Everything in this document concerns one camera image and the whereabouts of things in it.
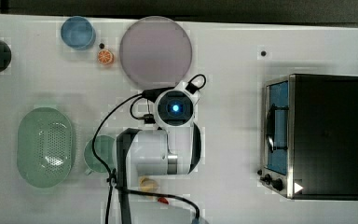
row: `oven knob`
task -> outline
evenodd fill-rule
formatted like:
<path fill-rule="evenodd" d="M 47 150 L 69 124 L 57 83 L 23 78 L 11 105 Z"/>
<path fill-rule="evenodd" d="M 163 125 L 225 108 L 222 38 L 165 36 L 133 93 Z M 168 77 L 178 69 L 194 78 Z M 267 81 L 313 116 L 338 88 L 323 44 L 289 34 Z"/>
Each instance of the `oven knob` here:
<path fill-rule="evenodd" d="M 283 182 L 280 178 L 271 181 L 272 187 L 275 188 L 277 191 L 283 190 Z"/>
<path fill-rule="evenodd" d="M 264 181 L 264 183 L 266 183 L 267 185 L 271 184 L 271 176 L 270 175 L 265 175 L 264 177 L 260 177 L 261 181 Z"/>

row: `round plate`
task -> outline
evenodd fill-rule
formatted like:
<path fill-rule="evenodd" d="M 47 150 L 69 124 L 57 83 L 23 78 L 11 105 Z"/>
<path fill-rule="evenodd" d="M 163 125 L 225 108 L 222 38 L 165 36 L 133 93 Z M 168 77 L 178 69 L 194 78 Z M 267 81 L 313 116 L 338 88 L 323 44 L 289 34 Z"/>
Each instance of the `round plate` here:
<path fill-rule="evenodd" d="M 17 168 L 32 186 L 50 188 L 62 182 L 72 168 L 72 126 L 58 110 L 31 111 L 18 132 Z"/>
<path fill-rule="evenodd" d="M 175 86 L 187 73 L 191 59 L 185 30 L 164 17 L 137 21 L 121 40 L 123 69 L 144 90 Z"/>

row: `white table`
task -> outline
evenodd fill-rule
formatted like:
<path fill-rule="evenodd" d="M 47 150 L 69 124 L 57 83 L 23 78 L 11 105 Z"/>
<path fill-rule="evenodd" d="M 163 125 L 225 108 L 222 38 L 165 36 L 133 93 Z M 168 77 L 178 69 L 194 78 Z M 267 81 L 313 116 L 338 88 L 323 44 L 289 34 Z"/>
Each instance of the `white table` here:
<path fill-rule="evenodd" d="M 0 15 L 0 37 L 13 52 L 11 66 L 0 74 L 0 224 L 103 223 L 106 175 L 84 175 L 83 149 L 107 112 L 139 90 L 119 61 L 105 68 L 95 56 L 101 41 L 118 56 L 121 37 L 134 21 L 90 19 L 95 45 L 80 52 L 61 41 L 65 19 Z M 204 148 L 192 174 L 156 177 L 160 191 L 196 202 L 211 224 L 358 223 L 358 202 L 287 201 L 256 176 L 264 81 L 291 73 L 358 75 L 358 29 L 180 24 L 194 48 L 187 80 L 197 73 L 208 78 L 197 115 Z M 16 166 L 21 119 L 43 105 L 58 108 L 76 128 L 75 166 L 51 189 L 28 185 Z M 128 109 L 108 120 L 103 133 L 144 127 Z M 146 111 L 145 105 L 140 109 Z M 119 223 L 116 192 L 111 214 L 111 223 Z"/>

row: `black toaster oven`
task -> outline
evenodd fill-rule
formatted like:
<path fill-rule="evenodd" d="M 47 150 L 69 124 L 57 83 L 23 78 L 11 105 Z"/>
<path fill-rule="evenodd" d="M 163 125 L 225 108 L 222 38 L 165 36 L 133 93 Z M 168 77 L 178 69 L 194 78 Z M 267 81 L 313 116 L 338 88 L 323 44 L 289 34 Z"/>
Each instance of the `black toaster oven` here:
<path fill-rule="evenodd" d="M 264 88 L 261 183 L 289 199 L 358 200 L 358 77 L 293 74 Z"/>

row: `green basket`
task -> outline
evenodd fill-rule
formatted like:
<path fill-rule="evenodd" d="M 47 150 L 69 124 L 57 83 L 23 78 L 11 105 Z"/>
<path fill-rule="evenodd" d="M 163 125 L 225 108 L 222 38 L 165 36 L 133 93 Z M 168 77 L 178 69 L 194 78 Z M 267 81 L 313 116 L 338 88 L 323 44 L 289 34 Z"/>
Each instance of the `green basket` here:
<path fill-rule="evenodd" d="M 50 188 L 72 168 L 73 130 L 60 111 L 41 107 L 28 113 L 18 132 L 17 168 L 32 186 Z"/>

